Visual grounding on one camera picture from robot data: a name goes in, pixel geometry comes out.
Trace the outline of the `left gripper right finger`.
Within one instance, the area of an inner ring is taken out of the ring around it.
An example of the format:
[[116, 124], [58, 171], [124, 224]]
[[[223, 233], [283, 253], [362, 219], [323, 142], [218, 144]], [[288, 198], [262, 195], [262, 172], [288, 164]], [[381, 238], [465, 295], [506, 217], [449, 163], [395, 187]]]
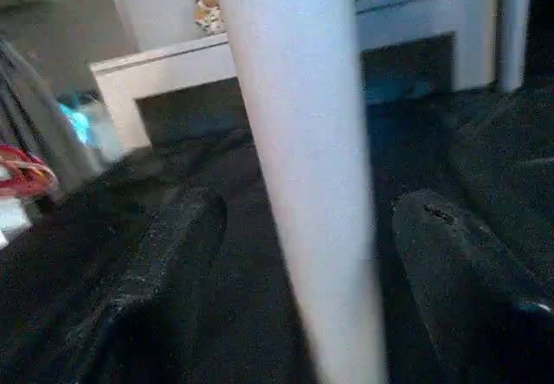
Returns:
[[421, 189], [392, 229], [445, 382], [553, 381], [553, 292], [481, 218]]

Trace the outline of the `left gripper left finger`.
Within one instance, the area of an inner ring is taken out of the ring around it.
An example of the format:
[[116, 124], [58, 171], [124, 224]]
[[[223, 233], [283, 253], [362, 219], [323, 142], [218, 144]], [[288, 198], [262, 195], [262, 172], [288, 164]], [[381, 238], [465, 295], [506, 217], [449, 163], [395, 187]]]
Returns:
[[203, 281], [227, 223], [224, 200], [191, 189], [112, 253], [59, 313], [43, 352], [47, 383], [185, 383]]

